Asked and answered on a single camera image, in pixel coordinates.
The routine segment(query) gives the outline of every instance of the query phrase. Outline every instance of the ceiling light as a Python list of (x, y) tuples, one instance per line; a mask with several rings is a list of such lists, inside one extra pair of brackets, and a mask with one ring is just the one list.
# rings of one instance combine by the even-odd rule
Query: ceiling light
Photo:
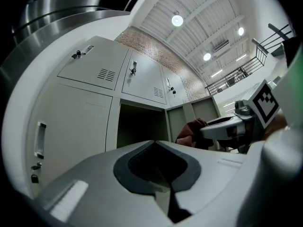
[(230, 103), (230, 104), (224, 105), (223, 107), (226, 107), (226, 106), (231, 105), (231, 104), (234, 104), (234, 103), (235, 103), (235, 101), (233, 101), (233, 102)]
[(218, 75), (220, 72), (222, 72), (223, 70), (221, 69), (221, 70), (219, 70), (218, 72), (216, 72), (215, 74), (213, 74), (212, 75), (212, 78), (214, 77), (214, 76), (216, 76), (216, 75)]
[(183, 24), (183, 18), (180, 15), (175, 15), (172, 17), (171, 22), (174, 26), (181, 26)]
[(211, 55), (210, 53), (206, 53), (206, 54), (203, 56), (203, 60), (204, 60), (204, 61), (208, 61), (211, 57), (212, 57), (212, 55)]
[(241, 36), (241, 35), (243, 35), (244, 34), (244, 28), (239, 28), (239, 30), (238, 30), (238, 34)]
[(225, 112), (228, 112), (228, 111), (233, 110), (233, 109), (235, 109), (235, 108), (229, 109), (229, 110), (227, 110), (227, 111), (225, 111)]
[(243, 55), (243, 56), (241, 56), (241, 57), (239, 57), (236, 61), (241, 60), (241, 59), (244, 58), (245, 56), (246, 56), (246, 54)]

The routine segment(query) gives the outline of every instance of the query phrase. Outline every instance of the metal railing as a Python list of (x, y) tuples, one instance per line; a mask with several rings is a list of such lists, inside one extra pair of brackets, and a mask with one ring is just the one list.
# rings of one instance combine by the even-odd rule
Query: metal railing
[(216, 95), (262, 68), (266, 58), (267, 55), (257, 47), (254, 58), (205, 88), (210, 95)]
[[(270, 37), (259, 43), (255, 39), (252, 39), (252, 42), (256, 45), (256, 56), (249, 60), (248, 62), (244, 63), (237, 69), (233, 70), (231, 73), (225, 75), (223, 78), (217, 80), (216, 82), (208, 85), (205, 87), (210, 95), (216, 95), (217, 93), (220, 93), (224, 91), (225, 89), (233, 86), (237, 82), (243, 80), (244, 78), (248, 77), (252, 73), (256, 72), (260, 68), (262, 68), (265, 64), (267, 54), (270, 53), (268, 50), (275, 48), (271, 53), (274, 55), (279, 55), (279, 52), (283, 52), (283, 48), (281, 48), (281, 51), (279, 51), (279, 47), (282, 44), (284, 40), (289, 39), (287, 36), (292, 31), (288, 32), (282, 32), (284, 29), (289, 27), (289, 25), (284, 26), (281, 29), (276, 28), (272, 24), (268, 24), (268, 28), (273, 30), (275, 33), (272, 34)], [(272, 44), (273, 42), (282, 39), (279, 43)]]

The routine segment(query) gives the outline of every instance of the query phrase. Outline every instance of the red cloth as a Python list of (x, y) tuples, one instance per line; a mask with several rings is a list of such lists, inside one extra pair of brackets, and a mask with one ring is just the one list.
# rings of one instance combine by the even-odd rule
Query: red cloth
[(197, 132), (207, 125), (208, 124), (202, 119), (196, 119), (187, 123), (178, 135), (176, 143), (179, 145), (196, 147)]

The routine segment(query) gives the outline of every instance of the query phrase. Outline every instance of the brick wall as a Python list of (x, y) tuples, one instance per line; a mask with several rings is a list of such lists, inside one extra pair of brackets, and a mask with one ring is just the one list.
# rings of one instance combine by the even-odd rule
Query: brick wall
[(138, 28), (129, 27), (116, 38), (116, 41), (147, 55), (179, 75), (189, 101), (208, 96), (196, 73), (171, 49), (149, 34)]

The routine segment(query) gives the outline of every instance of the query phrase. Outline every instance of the white locker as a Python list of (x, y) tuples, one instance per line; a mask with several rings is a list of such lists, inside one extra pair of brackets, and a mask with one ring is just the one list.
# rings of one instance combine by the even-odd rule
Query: white locker
[(181, 81), (181, 78), (174, 72), (172, 72), (167, 67), (162, 67), (164, 77), (165, 77), (165, 90), (167, 91), (169, 95), (169, 104), (170, 106), (178, 106), (184, 103), (187, 103), (187, 95), (185, 92), (185, 89), (183, 87), (183, 83)]
[(32, 166), (39, 183), (31, 183), (37, 195), (55, 178), (87, 157), (105, 152), (107, 120), (112, 97), (55, 84), (43, 95), (27, 142), (27, 172)]
[(123, 84), (123, 93), (166, 104), (160, 65), (132, 51)]
[(114, 90), (128, 47), (95, 36), (80, 51), (81, 57), (71, 57), (58, 77)]

